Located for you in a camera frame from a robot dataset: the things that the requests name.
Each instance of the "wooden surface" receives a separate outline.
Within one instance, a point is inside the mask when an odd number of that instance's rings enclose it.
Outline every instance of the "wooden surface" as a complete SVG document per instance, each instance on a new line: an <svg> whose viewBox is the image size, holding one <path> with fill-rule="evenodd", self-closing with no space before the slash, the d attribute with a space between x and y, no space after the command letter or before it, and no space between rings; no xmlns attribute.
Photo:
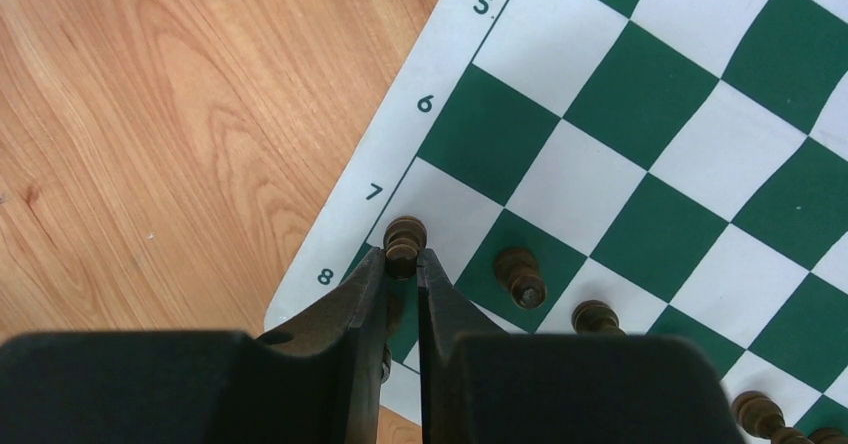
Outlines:
<svg viewBox="0 0 848 444"><path fill-rule="evenodd" d="M0 337L260 332L436 1L0 0Z"/></svg>

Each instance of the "brown chess piece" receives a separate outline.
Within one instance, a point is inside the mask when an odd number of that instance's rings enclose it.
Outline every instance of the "brown chess piece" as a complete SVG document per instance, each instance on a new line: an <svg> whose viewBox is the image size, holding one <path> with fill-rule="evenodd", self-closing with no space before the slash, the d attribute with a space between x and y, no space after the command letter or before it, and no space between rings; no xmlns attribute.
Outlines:
<svg viewBox="0 0 848 444"><path fill-rule="evenodd" d="M731 405L736 422L748 434L769 439L772 444L812 444L798 429L788 427L783 411L768 396L745 391Z"/></svg>
<svg viewBox="0 0 848 444"><path fill-rule="evenodd" d="M816 429L809 436L813 444L848 444L848 436L842 432L842 429L835 427L822 427Z"/></svg>
<svg viewBox="0 0 848 444"><path fill-rule="evenodd" d="M577 334L624 334L615 311L602 301L585 301L577 306L571 314L571 326Z"/></svg>
<svg viewBox="0 0 848 444"><path fill-rule="evenodd" d="M401 216L386 228L386 274L397 280L409 279L417 270L418 253L427 247L427 229L412 216Z"/></svg>
<svg viewBox="0 0 848 444"><path fill-rule="evenodd" d="M495 278L523 309L535 309L545 302L548 287L539 274L539 263L528 249L504 249L495 258Z"/></svg>

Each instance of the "wood grain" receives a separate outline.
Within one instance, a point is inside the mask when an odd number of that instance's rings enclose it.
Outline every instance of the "wood grain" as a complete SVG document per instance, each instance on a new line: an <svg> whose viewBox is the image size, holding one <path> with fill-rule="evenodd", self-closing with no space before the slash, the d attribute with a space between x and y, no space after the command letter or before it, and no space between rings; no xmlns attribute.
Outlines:
<svg viewBox="0 0 848 444"><path fill-rule="evenodd" d="M260 332L436 1L0 0L0 337Z"/></svg>

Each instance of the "green and white chessboard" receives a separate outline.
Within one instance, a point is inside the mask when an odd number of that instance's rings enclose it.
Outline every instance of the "green and white chessboard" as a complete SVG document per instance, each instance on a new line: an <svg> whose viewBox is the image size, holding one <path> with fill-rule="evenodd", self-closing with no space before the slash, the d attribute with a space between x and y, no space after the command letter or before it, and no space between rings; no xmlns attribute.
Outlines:
<svg viewBox="0 0 848 444"><path fill-rule="evenodd" d="M848 429L848 0L440 0L266 316L334 287L395 217L511 332L585 299L675 334L729 397ZM547 301L495 282L531 249ZM414 285L382 402L420 417Z"/></svg>

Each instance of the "chessboard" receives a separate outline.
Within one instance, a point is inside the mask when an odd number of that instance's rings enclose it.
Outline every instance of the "chessboard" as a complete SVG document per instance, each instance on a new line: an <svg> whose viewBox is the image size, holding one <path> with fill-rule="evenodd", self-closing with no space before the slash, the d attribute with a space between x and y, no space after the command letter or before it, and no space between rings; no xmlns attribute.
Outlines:
<svg viewBox="0 0 848 444"><path fill-rule="evenodd" d="M699 347L729 399L848 428L848 0L440 0L265 320L415 216L514 333L580 302ZM524 309L495 279L529 249ZM420 422L414 281L381 402Z"/></svg>

